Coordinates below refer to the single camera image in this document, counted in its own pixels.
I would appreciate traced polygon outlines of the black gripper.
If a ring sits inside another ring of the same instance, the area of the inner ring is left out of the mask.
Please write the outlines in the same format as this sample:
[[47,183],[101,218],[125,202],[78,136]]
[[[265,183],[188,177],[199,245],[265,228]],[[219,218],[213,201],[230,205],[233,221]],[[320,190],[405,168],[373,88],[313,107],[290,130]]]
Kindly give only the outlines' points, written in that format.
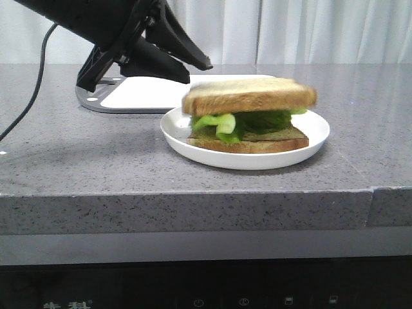
[[[212,68],[210,58],[186,34],[167,1],[18,3],[94,44],[77,75],[77,86],[87,91],[95,91],[113,63],[125,77],[156,77],[183,84],[190,82],[190,73],[171,56],[199,70]],[[142,38],[144,30],[147,41]]]

